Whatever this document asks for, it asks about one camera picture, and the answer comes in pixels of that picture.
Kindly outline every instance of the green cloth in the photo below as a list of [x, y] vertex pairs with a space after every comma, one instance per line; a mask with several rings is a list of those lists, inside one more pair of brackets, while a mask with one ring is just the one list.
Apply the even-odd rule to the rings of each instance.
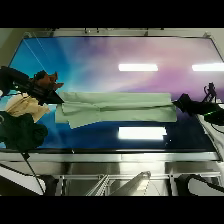
[[0, 142], [4, 142], [6, 148], [27, 152], [41, 146], [47, 135], [47, 128], [35, 124], [31, 114], [13, 117], [0, 111]]
[[57, 123], [71, 128], [100, 121], [175, 122], [176, 108], [169, 93], [74, 93], [60, 92]]

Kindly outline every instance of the light green towel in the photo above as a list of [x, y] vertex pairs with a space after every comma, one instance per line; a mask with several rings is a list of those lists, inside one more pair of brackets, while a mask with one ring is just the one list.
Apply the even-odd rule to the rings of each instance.
[[71, 128], [100, 121], [175, 122], [176, 108], [169, 93], [74, 93], [60, 92], [57, 123]]

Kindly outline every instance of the reflective surface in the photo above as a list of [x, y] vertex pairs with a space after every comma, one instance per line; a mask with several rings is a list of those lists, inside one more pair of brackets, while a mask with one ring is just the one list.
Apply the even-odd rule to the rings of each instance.
[[[204, 86], [213, 82], [223, 100], [222, 71], [193, 71], [192, 65], [222, 63], [213, 42], [203, 38], [178, 37], [52, 37], [24, 39], [12, 62], [30, 77], [40, 70], [57, 71], [58, 90], [66, 92], [169, 92], [172, 100], [188, 93], [204, 98]], [[120, 71], [119, 64], [156, 64], [158, 71]], [[0, 102], [4, 109], [7, 98]], [[55, 105], [38, 123], [49, 135], [41, 148], [120, 148], [154, 151], [214, 151], [195, 118], [177, 112], [175, 123], [100, 122], [76, 129], [55, 123]], [[163, 141], [124, 140], [119, 127], [165, 127]]]

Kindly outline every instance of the dark green cloth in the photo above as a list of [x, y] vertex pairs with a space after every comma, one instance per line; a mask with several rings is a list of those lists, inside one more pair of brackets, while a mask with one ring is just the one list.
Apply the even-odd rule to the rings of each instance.
[[6, 148], [27, 152], [41, 146], [47, 135], [47, 128], [35, 124], [31, 114], [13, 117], [0, 111], [0, 142], [4, 142]]

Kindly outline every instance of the glossy table surface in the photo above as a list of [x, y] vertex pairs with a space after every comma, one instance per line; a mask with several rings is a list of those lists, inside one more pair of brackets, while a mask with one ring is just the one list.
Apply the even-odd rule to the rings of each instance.
[[[182, 93], [201, 101], [204, 86], [213, 82], [218, 98], [224, 99], [224, 72], [193, 71], [192, 65], [222, 63], [211, 39], [180, 37], [52, 37], [23, 39], [10, 67], [30, 77], [40, 70], [57, 71], [64, 86], [57, 92], [148, 92]], [[158, 71], [123, 72], [118, 65], [156, 64]], [[0, 102], [4, 109], [8, 98]], [[38, 123], [48, 136], [40, 148], [48, 149], [150, 149], [152, 152], [212, 152], [210, 139], [196, 118], [177, 110], [177, 122], [99, 122], [70, 129], [55, 123], [56, 105]], [[121, 140], [119, 127], [165, 127], [158, 140]]]

